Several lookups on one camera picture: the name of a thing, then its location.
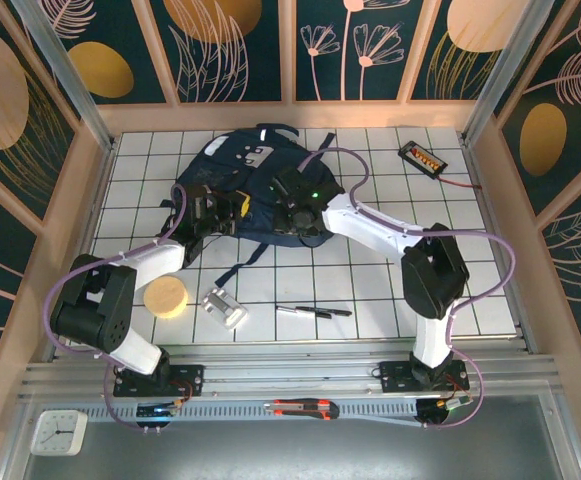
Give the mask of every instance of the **clock face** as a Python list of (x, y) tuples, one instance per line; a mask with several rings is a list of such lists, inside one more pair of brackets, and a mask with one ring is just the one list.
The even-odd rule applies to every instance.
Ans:
[(44, 412), (39, 422), (37, 450), (41, 452), (67, 452), (72, 445), (77, 428), (76, 413)]

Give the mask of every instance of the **white clock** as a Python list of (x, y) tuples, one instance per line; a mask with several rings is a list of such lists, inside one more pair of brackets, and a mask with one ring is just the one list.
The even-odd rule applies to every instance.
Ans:
[(33, 455), (68, 456), (81, 450), (88, 415), (77, 410), (46, 410), (32, 436)]

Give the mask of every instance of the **red wire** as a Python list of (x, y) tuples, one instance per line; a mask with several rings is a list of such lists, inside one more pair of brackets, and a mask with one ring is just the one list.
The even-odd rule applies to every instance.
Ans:
[(441, 177), (439, 177), (439, 181), (443, 182), (443, 183), (449, 183), (450, 185), (456, 185), (457, 187), (474, 188), (475, 190), (483, 190), (483, 187), (481, 185), (473, 185), (470, 183), (453, 182), (452, 180), (448, 180), (448, 179), (441, 178)]

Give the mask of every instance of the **black bracket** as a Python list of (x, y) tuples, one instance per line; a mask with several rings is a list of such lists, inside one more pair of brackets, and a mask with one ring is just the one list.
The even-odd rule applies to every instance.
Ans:
[(117, 375), (113, 395), (117, 398), (183, 397), (190, 394), (191, 386), (192, 396), (199, 397), (204, 369), (203, 365), (170, 365), (167, 381), (161, 383), (126, 369)]
[[(470, 381), (466, 372), (466, 365), (461, 360), (453, 360), (444, 370), (464, 390), (470, 389)], [(445, 375), (441, 375), (437, 383), (426, 387), (415, 378), (412, 373), (412, 363), (404, 360), (400, 362), (379, 363), (379, 373), (383, 393), (410, 393), (410, 392), (452, 392), (454, 385)]]

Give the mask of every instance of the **navy blue backpack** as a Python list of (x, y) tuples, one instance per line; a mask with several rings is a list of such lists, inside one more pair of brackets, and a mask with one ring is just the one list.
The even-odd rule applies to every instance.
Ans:
[[(258, 124), (225, 133), (209, 142), (192, 160), (177, 179), (180, 185), (208, 185), (213, 190), (239, 190), (250, 195), (250, 209), (237, 226), (237, 238), (246, 238), (261, 245), (245, 264), (238, 264), (216, 283), (223, 286), (242, 265), (252, 265), (268, 245), (284, 247), (317, 247), (332, 237), (330, 232), (308, 239), (298, 235), (282, 234), (273, 229), (275, 204), (278, 197), (271, 190), (272, 178), (288, 166), (298, 167), (310, 151), (280, 134), (286, 130), (298, 136), (299, 132), (283, 124)], [(326, 148), (334, 139), (328, 133), (319, 149)], [(303, 170), (303, 176), (316, 185), (335, 181), (330, 169), (320, 158), (315, 158)]]

